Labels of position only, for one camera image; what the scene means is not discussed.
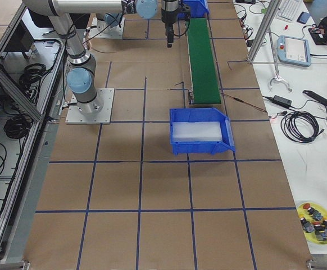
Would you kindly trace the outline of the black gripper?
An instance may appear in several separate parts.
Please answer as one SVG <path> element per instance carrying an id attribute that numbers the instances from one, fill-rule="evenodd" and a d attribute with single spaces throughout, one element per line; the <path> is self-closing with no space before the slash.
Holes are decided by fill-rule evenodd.
<path id="1" fill-rule="evenodd" d="M 161 21 L 165 24 L 165 34 L 167 38 L 167 47 L 171 48 L 174 42 L 174 29 L 173 25 L 177 22 L 177 16 L 162 17 Z"/>

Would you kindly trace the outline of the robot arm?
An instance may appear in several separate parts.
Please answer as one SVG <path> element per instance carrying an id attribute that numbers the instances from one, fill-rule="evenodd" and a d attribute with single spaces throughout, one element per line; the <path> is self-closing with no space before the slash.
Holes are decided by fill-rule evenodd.
<path id="1" fill-rule="evenodd" d="M 161 16 L 177 16 L 178 14 L 188 14 L 190 16 L 190 6 L 184 4 L 183 1 L 179 0 L 163 0 L 161 1 Z"/>
<path id="2" fill-rule="evenodd" d="M 96 60 L 79 38 L 70 14 L 115 13 L 138 14 L 150 19 L 157 13 L 157 1 L 23 1 L 30 10 L 48 16 L 58 36 L 66 42 L 66 52 L 72 70 L 66 81 L 82 114 L 95 115 L 102 111 L 104 101 L 94 86 Z"/>

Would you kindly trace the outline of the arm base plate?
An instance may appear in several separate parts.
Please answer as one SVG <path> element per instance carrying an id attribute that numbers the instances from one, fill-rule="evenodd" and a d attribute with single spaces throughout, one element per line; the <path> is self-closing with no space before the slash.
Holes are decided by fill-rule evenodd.
<path id="1" fill-rule="evenodd" d="M 123 18 L 120 24 L 114 27 L 110 26 L 106 28 L 103 32 L 101 32 L 101 30 L 107 27 L 108 24 L 105 21 L 99 21 L 99 23 L 97 23 L 97 18 L 94 17 L 88 37 L 104 38 L 104 39 L 122 39 L 123 32 L 124 32 L 124 24 L 125 24 L 125 19 Z"/>
<path id="2" fill-rule="evenodd" d="M 90 103 L 77 102 L 73 94 L 66 115 L 66 124 L 110 124 L 115 90 L 113 88 L 97 88 L 96 99 Z"/>

